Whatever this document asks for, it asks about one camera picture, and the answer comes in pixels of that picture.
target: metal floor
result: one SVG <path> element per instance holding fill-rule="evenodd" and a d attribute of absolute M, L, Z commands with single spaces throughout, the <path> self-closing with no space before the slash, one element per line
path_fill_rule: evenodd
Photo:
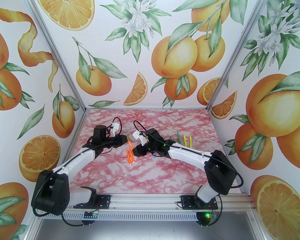
<path fill-rule="evenodd" d="M 213 226 L 196 222 L 95 221 L 90 227 L 70 227 L 62 220 L 43 220 L 35 240 L 253 240 L 245 212 L 223 212 Z"/>

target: wall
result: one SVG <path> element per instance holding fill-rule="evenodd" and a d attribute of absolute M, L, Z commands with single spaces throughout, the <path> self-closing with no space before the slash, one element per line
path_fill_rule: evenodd
<path fill-rule="evenodd" d="M 270 239 L 300 235 L 299 8 L 268 1 L 210 111 Z"/>
<path fill-rule="evenodd" d="M 205 107 L 256 3 L 246 0 L 88 0 L 64 5 L 50 0 L 31 2 L 37 5 L 85 105 L 113 108 Z M 164 64 L 166 37 L 170 35 L 170 47 L 178 44 L 170 48 Z M 217 79 L 203 86 L 213 78 Z M 151 93 L 158 80 L 157 85 L 161 85 Z"/>
<path fill-rule="evenodd" d="M 83 111 L 23 1 L 0 3 L 0 26 L 0 239 L 23 239 L 37 176 L 62 161 Z"/>

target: orange slice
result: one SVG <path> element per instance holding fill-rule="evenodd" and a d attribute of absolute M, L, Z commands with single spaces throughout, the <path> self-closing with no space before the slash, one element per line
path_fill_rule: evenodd
<path fill-rule="evenodd" d="M 92 21 L 94 0 L 37 0 L 57 25 L 72 31 L 85 29 Z"/>
<path fill-rule="evenodd" d="M 258 193 L 257 212 L 273 239 L 300 238 L 300 196 L 285 181 L 264 184 Z"/>
<path fill-rule="evenodd" d="M 56 167 L 59 156 L 60 145 L 54 137 L 37 136 L 29 140 L 20 152 L 20 171 L 28 181 L 36 182 L 40 172 Z"/>
<path fill-rule="evenodd" d="M 199 89 L 197 93 L 197 100 L 202 105 L 207 105 L 210 98 L 212 97 L 212 94 L 214 90 L 216 89 L 216 86 L 219 82 L 220 78 L 216 77 L 213 79 L 208 80 L 206 83 L 204 83 L 201 88 Z"/>
<path fill-rule="evenodd" d="M 125 102 L 123 105 L 125 106 L 132 106 L 134 104 L 138 104 L 141 102 L 145 97 L 148 92 L 148 85 L 145 77 L 138 72 L 133 88 L 126 98 Z"/>
<path fill-rule="evenodd" d="M 224 102 L 213 106 L 211 108 L 212 115 L 217 119 L 224 119 L 227 117 L 231 113 L 234 104 L 236 103 L 236 95 L 237 91 L 231 94 Z"/>

